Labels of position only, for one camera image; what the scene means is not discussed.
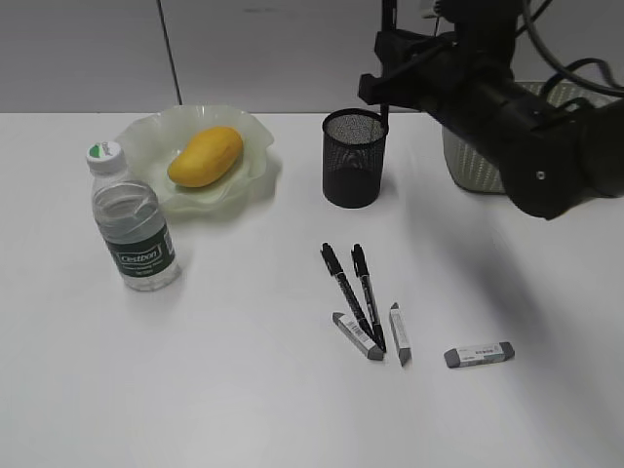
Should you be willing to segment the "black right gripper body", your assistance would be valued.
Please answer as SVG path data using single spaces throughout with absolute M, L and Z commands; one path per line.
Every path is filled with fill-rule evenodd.
M 420 66 L 422 107 L 499 172 L 509 199 L 554 219 L 585 200 L 579 125 L 572 113 L 515 82 L 510 69 L 520 10 L 484 9 L 453 20 L 455 45 Z

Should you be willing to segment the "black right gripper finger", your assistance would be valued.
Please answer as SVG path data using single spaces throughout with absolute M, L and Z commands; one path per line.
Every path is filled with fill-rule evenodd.
M 411 110 L 438 110 L 431 72 L 437 53 L 417 55 L 399 66 L 384 66 L 379 77 L 360 77 L 358 96 L 367 104 Z
M 375 38 L 374 53 L 383 66 L 399 66 L 417 55 L 441 45 L 452 44 L 455 40 L 456 34 L 452 31 L 437 36 L 403 29 L 379 31 Z

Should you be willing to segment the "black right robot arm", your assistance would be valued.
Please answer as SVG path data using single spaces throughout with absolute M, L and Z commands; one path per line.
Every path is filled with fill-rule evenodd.
M 538 35 L 526 1 L 440 1 L 436 14 L 453 32 L 423 35 L 383 28 L 375 39 L 379 76 L 365 74 L 369 105 L 429 114 L 499 172 L 509 199 L 528 215 L 556 218 L 596 198 L 623 194 L 623 91 L 560 63 Z M 523 24 L 542 58 L 567 80 L 608 95 L 560 105 L 519 85 L 511 69 Z

